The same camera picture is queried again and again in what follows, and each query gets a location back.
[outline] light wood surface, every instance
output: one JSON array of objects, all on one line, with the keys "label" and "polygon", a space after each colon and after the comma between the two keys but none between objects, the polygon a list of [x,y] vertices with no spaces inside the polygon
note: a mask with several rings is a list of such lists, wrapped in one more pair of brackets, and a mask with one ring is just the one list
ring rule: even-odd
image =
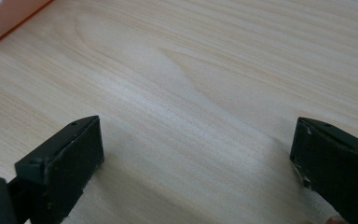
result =
[{"label": "light wood surface", "polygon": [[299,116],[358,137],[358,0],[55,0],[0,41],[0,176],[100,115],[64,223],[324,223]]}]

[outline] table surface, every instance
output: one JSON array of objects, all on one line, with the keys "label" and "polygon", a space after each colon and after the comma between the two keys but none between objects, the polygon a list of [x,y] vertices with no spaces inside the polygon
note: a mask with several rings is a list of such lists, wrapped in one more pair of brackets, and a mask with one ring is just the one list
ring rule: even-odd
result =
[{"label": "table surface", "polygon": [[0,176],[99,115],[63,223],[324,223],[298,117],[358,137],[358,0],[56,0],[0,41]]}]

